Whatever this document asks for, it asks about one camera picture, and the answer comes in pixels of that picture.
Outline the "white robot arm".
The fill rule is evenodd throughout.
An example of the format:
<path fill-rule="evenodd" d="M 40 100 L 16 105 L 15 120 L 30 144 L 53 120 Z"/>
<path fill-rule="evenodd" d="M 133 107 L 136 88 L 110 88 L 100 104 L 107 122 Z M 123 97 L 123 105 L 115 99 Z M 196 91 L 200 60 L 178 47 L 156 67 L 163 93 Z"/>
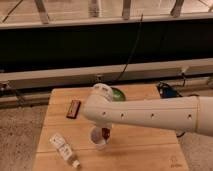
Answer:
<path fill-rule="evenodd" d="M 100 127 L 115 123 L 213 136 L 213 97 L 114 101 L 112 88 L 98 83 L 85 101 L 83 114 Z"/>

